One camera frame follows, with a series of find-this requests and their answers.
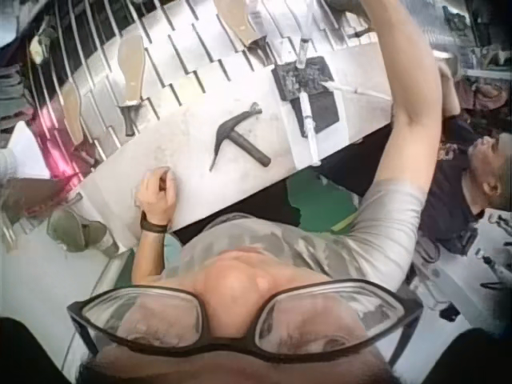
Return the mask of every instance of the camouflage shirt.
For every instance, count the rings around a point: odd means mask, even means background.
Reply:
[[[365,278],[396,290],[409,269],[426,193],[406,182],[375,182],[366,193],[352,231],[343,236],[312,234],[257,218],[232,219],[186,244],[169,278],[196,270],[224,250],[259,246],[297,267],[331,278]]]

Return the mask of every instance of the brown insole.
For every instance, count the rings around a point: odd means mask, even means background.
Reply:
[[[127,104],[139,103],[142,92],[142,76],[146,52],[140,35],[124,37],[119,43],[118,64],[125,78],[125,100]]]
[[[80,124],[82,100],[76,85],[72,82],[67,82],[62,88],[62,101],[67,130],[70,133],[73,144],[78,145],[83,141],[82,125]]]
[[[245,46],[249,46],[259,38],[249,24],[245,0],[214,0],[214,3],[221,19],[236,33]]]

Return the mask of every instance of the fist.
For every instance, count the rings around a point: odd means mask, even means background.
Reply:
[[[142,180],[136,200],[148,222],[170,225],[176,211],[176,182],[170,168],[152,170]]]

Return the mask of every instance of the watch strap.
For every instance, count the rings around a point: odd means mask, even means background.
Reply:
[[[141,229],[146,232],[152,232],[154,234],[166,234],[167,233],[167,224],[153,224],[149,222],[146,216],[146,212],[141,213]]]

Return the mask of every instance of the ear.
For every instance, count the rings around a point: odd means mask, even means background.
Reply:
[[[502,186],[498,180],[489,180],[488,182],[483,183],[483,190],[486,192],[487,196],[493,198],[500,195],[502,192]]]

